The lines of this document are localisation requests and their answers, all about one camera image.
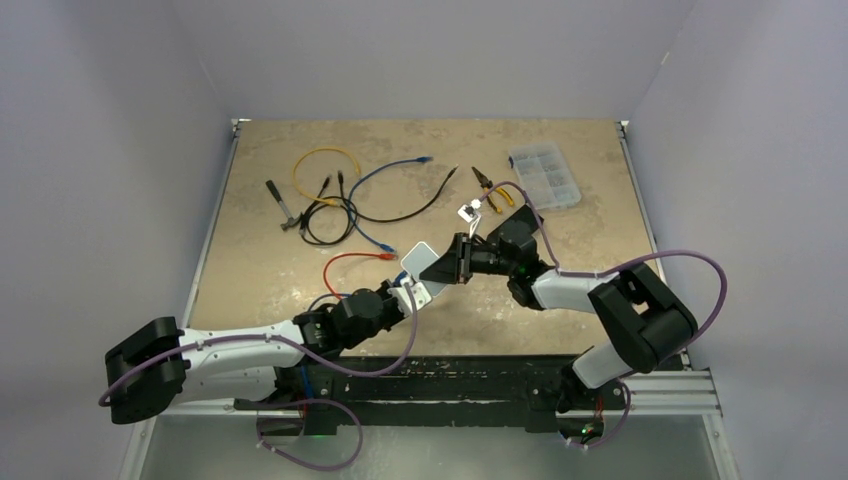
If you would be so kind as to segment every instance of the pliers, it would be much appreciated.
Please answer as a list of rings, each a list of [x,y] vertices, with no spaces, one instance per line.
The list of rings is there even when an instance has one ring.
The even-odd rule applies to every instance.
[[[477,181],[480,182],[480,186],[483,187],[483,191],[488,192],[489,189],[492,188],[492,186],[494,185],[492,183],[492,181],[489,180],[489,177],[483,175],[483,173],[480,172],[480,170],[477,170],[477,167],[471,167],[471,170],[474,171],[474,175],[477,177]],[[506,193],[506,190],[504,190],[501,187],[498,187],[498,188],[495,189],[495,191],[498,192],[502,197],[504,197],[504,200],[506,200],[506,203],[509,204],[510,207],[515,205],[515,202],[512,200],[512,197],[510,197],[509,194]],[[492,210],[494,210],[497,213],[503,213],[503,210],[501,210],[501,207],[497,206],[495,204],[495,202],[492,200],[491,195],[486,197],[486,200],[489,202],[489,206],[492,207]]]

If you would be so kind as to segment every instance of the small white object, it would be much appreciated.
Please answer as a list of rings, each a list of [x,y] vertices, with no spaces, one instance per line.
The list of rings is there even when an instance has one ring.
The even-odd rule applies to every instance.
[[[412,298],[409,298],[406,294],[405,288],[405,285],[409,285],[410,283],[412,283],[412,286],[410,287],[412,290]],[[400,287],[390,288],[389,294],[398,299],[398,307],[400,307],[405,316],[408,317],[412,315],[412,302],[415,302],[415,308],[420,312],[422,308],[433,301],[432,295],[430,295],[430,292],[427,291],[427,287],[425,287],[423,283],[413,283],[413,280],[409,278],[409,276],[406,276],[401,279],[400,284]]]
[[[466,203],[463,206],[459,207],[459,210],[457,210],[456,213],[460,216],[460,218],[465,220],[466,223],[471,223],[480,218],[479,208],[480,207],[474,208],[473,205],[469,205]]]
[[[480,202],[479,199],[475,198],[469,203],[459,207],[459,210],[456,212],[459,214],[460,218],[471,224],[468,230],[469,237],[473,237],[474,234],[477,233],[477,227],[480,226],[480,220],[483,219],[483,215],[480,213],[480,207],[482,205],[483,203]]]

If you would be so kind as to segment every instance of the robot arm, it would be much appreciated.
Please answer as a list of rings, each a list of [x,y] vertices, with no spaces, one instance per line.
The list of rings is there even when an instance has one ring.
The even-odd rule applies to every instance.
[[[524,307],[594,313],[603,324],[610,340],[562,369],[560,412],[631,371],[653,371],[698,330],[694,316],[644,263],[605,278],[569,276],[539,258],[535,218],[513,216],[484,240],[474,234],[476,208],[464,206],[459,214],[472,231],[455,234],[448,252],[421,272],[421,280],[456,284],[475,273],[503,275]]]
[[[305,350],[334,359],[381,330],[421,309],[432,297],[421,284],[388,281],[376,291],[361,289],[337,304],[324,304],[273,325],[208,331],[177,328],[173,317],[158,318],[106,354],[112,421],[134,423],[171,405],[238,398],[260,401],[280,393],[284,369],[304,364]],[[163,356],[144,367],[156,356]],[[133,370],[131,378],[119,379]]]

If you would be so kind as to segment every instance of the wooden table surface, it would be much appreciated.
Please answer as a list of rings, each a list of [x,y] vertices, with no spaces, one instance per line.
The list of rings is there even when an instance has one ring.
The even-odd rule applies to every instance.
[[[243,125],[218,221],[201,275],[190,325],[231,329],[290,319],[327,290],[321,279],[326,261],[347,251],[376,252],[354,233],[335,247],[313,247],[296,230],[283,232],[282,211],[265,188],[274,180],[292,211],[310,200],[292,188],[291,169],[301,155],[324,145],[341,146],[360,161],[363,173],[394,160],[433,156],[432,162],[393,167],[357,189],[354,201],[372,217],[392,217],[417,209],[436,192],[447,172],[459,165],[435,204],[397,224],[363,222],[367,233],[394,246],[403,256],[419,241],[439,254],[454,232],[467,230],[456,210],[480,195],[474,165],[495,182],[516,180],[509,169],[510,147],[556,142],[582,192],[566,210],[545,210],[545,225],[563,267],[601,270],[649,253],[645,225],[615,124],[611,120],[352,120],[251,121]],[[315,192],[329,173],[342,170],[346,189],[356,180],[343,155],[315,154],[298,170],[307,191]],[[330,191],[337,194],[335,181]],[[496,201],[503,206],[500,196]],[[488,212],[479,233],[485,236],[503,216]],[[334,238],[345,226],[341,209],[327,208],[313,218],[315,232]],[[540,241],[540,253],[549,257]],[[339,291],[377,288],[400,271],[397,261],[342,259],[330,279]],[[398,354],[410,322],[382,332],[353,355]],[[606,339],[593,315],[564,310],[536,312],[517,305],[505,277],[475,275],[467,285],[446,289],[420,315],[412,353],[416,355],[580,353]]]

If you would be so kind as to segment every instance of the white wall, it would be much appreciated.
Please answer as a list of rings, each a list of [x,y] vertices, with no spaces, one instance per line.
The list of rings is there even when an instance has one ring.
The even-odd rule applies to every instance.
[[[251,118],[629,118],[694,3],[175,0]]]
[[[177,314],[228,120],[165,0],[0,2],[0,478],[115,478],[103,355]]]
[[[700,1],[630,123],[659,245],[728,270],[693,351],[746,479],[848,471],[846,52],[842,0]],[[709,272],[669,277],[709,308]]]

